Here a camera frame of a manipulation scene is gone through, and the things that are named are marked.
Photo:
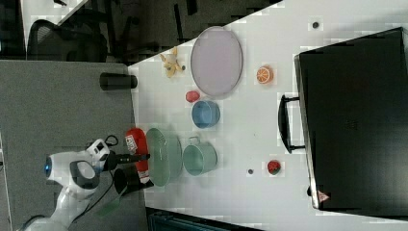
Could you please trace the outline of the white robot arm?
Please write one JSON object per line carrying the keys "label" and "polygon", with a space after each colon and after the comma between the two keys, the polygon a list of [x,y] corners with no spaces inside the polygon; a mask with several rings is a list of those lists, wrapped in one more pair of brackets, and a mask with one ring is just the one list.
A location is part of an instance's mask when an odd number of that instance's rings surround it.
{"label": "white robot arm", "polygon": [[68,231],[72,222],[87,212],[103,171],[150,158],[149,154],[115,154],[111,146],[98,139],[83,151],[49,155],[44,165],[46,180],[62,186],[55,210],[50,217],[31,217],[19,231]]}

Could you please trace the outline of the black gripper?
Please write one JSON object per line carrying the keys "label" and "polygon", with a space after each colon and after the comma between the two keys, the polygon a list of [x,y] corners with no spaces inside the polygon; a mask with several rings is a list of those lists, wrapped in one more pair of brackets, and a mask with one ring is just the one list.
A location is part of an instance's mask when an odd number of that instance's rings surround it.
{"label": "black gripper", "polygon": [[111,151],[105,158],[103,170],[104,171],[114,170],[118,165],[147,161],[149,158],[150,158],[149,154],[142,155],[116,154],[115,152]]}

